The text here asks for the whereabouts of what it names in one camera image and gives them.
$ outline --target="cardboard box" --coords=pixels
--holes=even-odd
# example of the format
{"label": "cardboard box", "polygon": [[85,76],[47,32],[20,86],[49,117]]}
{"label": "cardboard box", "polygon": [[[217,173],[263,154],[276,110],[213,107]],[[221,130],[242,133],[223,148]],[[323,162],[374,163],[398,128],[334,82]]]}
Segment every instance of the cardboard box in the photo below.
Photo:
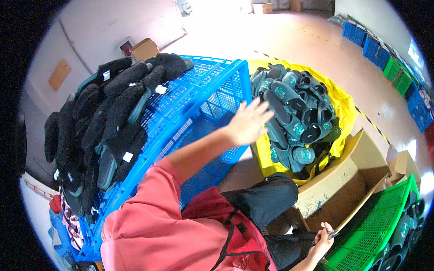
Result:
{"label": "cardboard box", "polygon": [[259,3],[259,4],[252,4],[253,6],[253,12],[255,14],[269,14],[273,13],[273,4],[270,3]]}
{"label": "cardboard box", "polygon": [[144,39],[131,48],[134,61],[145,61],[150,57],[156,56],[160,50],[152,39]]}
{"label": "cardboard box", "polygon": [[303,12],[303,2],[291,0],[291,10],[296,12]]}
{"label": "cardboard box", "polygon": [[[299,187],[298,201],[288,211],[300,228],[317,232],[320,222],[327,221],[340,231],[374,191],[386,180],[390,170],[383,155],[369,135],[362,129],[354,137],[347,138],[343,155],[335,159],[330,167]],[[285,223],[280,217],[273,223]]]}
{"label": "cardboard box", "polygon": [[418,190],[421,189],[421,175],[416,163],[407,150],[399,152],[396,158],[389,163],[389,168],[392,176],[387,179],[387,183],[395,185],[413,174]]}

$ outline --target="blue plastic crate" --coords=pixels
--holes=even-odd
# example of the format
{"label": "blue plastic crate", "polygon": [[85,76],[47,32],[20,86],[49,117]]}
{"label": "blue plastic crate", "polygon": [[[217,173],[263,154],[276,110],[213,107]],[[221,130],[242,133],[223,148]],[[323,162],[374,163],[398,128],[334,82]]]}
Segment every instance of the blue plastic crate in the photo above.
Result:
{"label": "blue plastic crate", "polygon": [[407,107],[413,120],[416,122],[421,133],[433,122],[433,116],[430,110],[426,107],[422,96],[419,94],[419,88],[416,82],[412,82],[407,92],[405,93]]}
{"label": "blue plastic crate", "polygon": [[366,32],[348,22],[344,22],[344,29],[342,31],[342,36],[351,40],[358,46],[363,46],[363,41],[365,40]]}
{"label": "blue plastic crate", "polygon": [[[164,95],[151,96],[142,119],[148,140],[126,179],[109,192],[97,195],[94,206],[98,207],[99,214],[95,224],[88,224],[85,218],[79,218],[85,244],[77,254],[77,261],[94,261],[93,253],[101,259],[101,232],[105,218],[136,194],[138,183],[152,164],[227,125],[240,102],[250,103],[252,98],[247,61],[181,57],[191,59],[194,68],[180,78],[167,82],[165,86],[168,89]],[[81,85],[79,91],[92,77]],[[181,186],[180,207],[183,208],[198,193],[217,185],[247,147],[227,151],[185,182]]]}
{"label": "blue plastic crate", "polygon": [[363,56],[384,71],[387,61],[389,60],[390,53],[376,43],[373,39],[366,37],[365,44],[363,45]]}
{"label": "blue plastic crate", "polygon": [[423,101],[422,96],[419,94],[419,88],[416,82],[411,82],[407,92],[404,95],[404,98],[407,101],[407,107],[410,112],[420,101]]}
{"label": "blue plastic crate", "polygon": [[423,133],[431,122],[434,121],[431,111],[427,108],[423,100],[416,104],[416,106],[410,111],[410,115],[416,122],[421,133]]}

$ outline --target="pink clothing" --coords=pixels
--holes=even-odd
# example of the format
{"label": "pink clothing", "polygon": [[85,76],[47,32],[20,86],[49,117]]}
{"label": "pink clothing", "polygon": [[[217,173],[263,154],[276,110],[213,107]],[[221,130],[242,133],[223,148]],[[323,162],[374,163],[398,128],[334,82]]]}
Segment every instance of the pink clothing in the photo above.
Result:
{"label": "pink clothing", "polygon": [[[215,268],[219,271],[250,271],[264,265],[270,253],[250,220],[237,211],[233,221],[244,223],[248,230],[241,237],[232,224],[234,238],[229,242],[229,226],[223,222],[234,209],[218,189],[200,193],[181,213],[177,180],[177,172],[163,158],[146,172],[136,196],[107,217],[101,246],[106,270],[211,270],[219,259]],[[247,250],[255,254],[222,259],[227,240],[228,253]],[[271,257],[268,269],[276,271]]]}

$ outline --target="white wall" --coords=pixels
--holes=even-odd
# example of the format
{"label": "white wall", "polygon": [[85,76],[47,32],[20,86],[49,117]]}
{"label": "white wall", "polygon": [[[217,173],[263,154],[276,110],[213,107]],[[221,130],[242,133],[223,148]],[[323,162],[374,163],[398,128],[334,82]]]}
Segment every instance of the white wall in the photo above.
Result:
{"label": "white wall", "polygon": [[[335,14],[348,14],[394,48],[414,68],[417,64],[408,55],[411,33],[386,0],[336,0]],[[421,73],[431,80],[424,65]]]}
{"label": "white wall", "polygon": [[[62,59],[66,60],[71,71],[60,88],[53,91],[48,79]],[[70,47],[59,21],[55,19],[33,58],[24,90],[48,117],[52,112],[59,111],[68,95],[75,93],[80,83],[89,76],[89,72]]]}
{"label": "white wall", "polygon": [[184,35],[175,0],[73,0],[60,18],[74,46],[93,72],[121,58],[116,46],[128,38],[151,38],[159,48]]}
{"label": "white wall", "polygon": [[[31,87],[28,80],[25,87]],[[44,125],[48,116],[33,102],[29,94],[24,91],[21,98],[20,110],[24,113],[27,131],[26,171],[40,182],[51,186],[55,162],[48,163],[44,153]]]}

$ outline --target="cardboard sheet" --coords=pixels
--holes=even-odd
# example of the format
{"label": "cardboard sheet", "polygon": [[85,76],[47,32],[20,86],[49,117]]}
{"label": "cardboard sheet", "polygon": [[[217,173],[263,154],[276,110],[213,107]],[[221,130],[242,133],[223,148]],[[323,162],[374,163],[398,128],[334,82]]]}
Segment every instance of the cardboard sheet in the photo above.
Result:
{"label": "cardboard sheet", "polygon": [[60,88],[60,85],[65,81],[68,73],[71,71],[71,67],[66,63],[65,59],[62,59],[54,68],[53,73],[48,79],[48,84],[54,91]]}

